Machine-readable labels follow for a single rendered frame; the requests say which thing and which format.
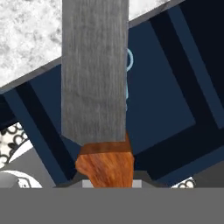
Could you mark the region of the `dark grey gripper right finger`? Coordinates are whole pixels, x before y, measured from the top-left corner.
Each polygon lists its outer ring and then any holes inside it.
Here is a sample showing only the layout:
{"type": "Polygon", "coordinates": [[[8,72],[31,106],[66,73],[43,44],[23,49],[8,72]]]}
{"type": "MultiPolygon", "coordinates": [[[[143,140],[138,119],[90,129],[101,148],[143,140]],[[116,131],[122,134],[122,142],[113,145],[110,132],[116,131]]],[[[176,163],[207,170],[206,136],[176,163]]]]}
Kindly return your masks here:
{"type": "Polygon", "coordinates": [[[134,171],[134,179],[141,179],[143,181],[143,187],[158,187],[166,188],[167,185],[159,183],[156,180],[153,180],[147,171],[134,171]]]}

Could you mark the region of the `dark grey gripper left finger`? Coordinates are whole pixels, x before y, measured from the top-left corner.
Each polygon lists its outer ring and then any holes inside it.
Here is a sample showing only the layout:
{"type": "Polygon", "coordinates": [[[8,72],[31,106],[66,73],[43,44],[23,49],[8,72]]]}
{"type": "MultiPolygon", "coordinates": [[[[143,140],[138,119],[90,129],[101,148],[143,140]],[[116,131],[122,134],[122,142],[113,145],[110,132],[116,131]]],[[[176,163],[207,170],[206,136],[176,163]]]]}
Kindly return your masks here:
{"type": "Polygon", "coordinates": [[[80,172],[77,171],[71,180],[56,185],[56,188],[82,187],[83,180],[88,180],[88,176],[81,174],[80,172]]]}

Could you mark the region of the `wooden handled grey knife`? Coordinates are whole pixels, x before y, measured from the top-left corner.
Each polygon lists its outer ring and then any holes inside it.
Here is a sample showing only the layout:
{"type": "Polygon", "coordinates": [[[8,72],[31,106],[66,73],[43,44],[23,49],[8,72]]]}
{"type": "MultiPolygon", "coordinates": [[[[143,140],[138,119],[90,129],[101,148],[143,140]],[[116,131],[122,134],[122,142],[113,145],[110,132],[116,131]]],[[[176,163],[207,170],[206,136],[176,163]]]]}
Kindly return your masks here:
{"type": "Polygon", "coordinates": [[[126,131],[129,0],[62,0],[61,133],[95,187],[131,187],[126,131]]]}

